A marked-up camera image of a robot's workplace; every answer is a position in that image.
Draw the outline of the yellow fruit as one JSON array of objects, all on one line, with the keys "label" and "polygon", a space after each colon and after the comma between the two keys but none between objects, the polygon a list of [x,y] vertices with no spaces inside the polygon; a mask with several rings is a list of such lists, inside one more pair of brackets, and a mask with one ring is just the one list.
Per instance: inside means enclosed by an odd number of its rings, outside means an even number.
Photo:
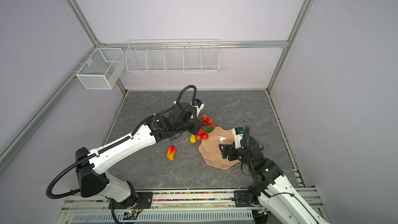
[{"label": "yellow fruit", "polygon": [[191,138],[190,138],[190,142],[191,142],[192,144],[195,144],[197,141],[198,141],[198,140],[196,139],[196,136],[195,136],[195,135],[192,135]]}]

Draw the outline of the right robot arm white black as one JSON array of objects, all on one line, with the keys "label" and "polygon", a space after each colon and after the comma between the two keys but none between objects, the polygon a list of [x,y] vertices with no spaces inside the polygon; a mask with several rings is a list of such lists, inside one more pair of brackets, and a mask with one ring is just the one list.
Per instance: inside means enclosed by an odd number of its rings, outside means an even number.
[{"label": "right robot arm white black", "polygon": [[264,157],[260,143],[251,136],[250,127],[232,130],[234,142],[220,144],[224,159],[247,166],[254,183],[248,187],[249,204],[262,206],[283,224],[327,224],[295,190],[282,169]]}]

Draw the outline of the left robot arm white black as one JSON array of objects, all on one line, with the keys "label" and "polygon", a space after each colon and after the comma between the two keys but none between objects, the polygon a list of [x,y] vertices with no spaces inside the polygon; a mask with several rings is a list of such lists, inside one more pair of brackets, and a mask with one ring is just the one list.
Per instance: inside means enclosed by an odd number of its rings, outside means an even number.
[{"label": "left robot arm white black", "polygon": [[[74,194],[80,194],[83,198],[100,195],[111,201],[111,207],[116,204],[123,208],[135,207],[139,196],[132,183],[112,176],[108,170],[133,153],[163,140],[175,139],[184,132],[197,135],[202,126],[198,115],[204,103],[196,98],[196,94],[196,86],[188,85],[179,92],[173,106],[146,117],[131,133],[99,148],[87,150],[83,147],[77,150],[75,163],[48,185],[47,198],[61,199]],[[76,172],[79,188],[62,194],[53,193],[56,183],[71,170]]]}]

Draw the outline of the pink scalloped fruit bowl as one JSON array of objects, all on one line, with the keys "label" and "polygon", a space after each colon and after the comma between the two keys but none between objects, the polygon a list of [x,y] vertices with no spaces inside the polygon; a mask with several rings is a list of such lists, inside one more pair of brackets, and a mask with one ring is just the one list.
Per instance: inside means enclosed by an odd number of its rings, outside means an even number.
[{"label": "pink scalloped fruit bowl", "polygon": [[224,130],[221,127],[215,127],[208,135],[208,140],[202,141],[199,151],[207,165],[227,170],[239,162],[238,160],[229,161],[228,159],[224,159],[219,148],[220,144],[230,145],[235,142],[234,132],[234,129]]}]

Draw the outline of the red yellow mango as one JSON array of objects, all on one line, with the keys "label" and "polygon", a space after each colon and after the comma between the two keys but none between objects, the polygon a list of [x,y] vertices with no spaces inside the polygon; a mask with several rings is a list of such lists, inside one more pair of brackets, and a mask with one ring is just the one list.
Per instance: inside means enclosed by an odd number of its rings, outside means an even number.
[{"label": "red yellow mango", "polygon": [[173,146],[173,145],[171,145],[171,146],[168,148],[167,154],[166,154],[168,160],[174,161],[175,154],[176,154],[176,147]]}]

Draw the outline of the red grape bunch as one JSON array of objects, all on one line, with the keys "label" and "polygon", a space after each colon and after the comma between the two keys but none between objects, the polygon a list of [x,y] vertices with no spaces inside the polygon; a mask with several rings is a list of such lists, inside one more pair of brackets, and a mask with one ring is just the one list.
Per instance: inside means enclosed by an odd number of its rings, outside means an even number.
[{"label": "red grape bunch", "polygon": [[201,117],[202,127],[194,136],[194,141],[207,141],[209,139],[209,134],[215,129],[215,124],[213,118],[203,115]]}]

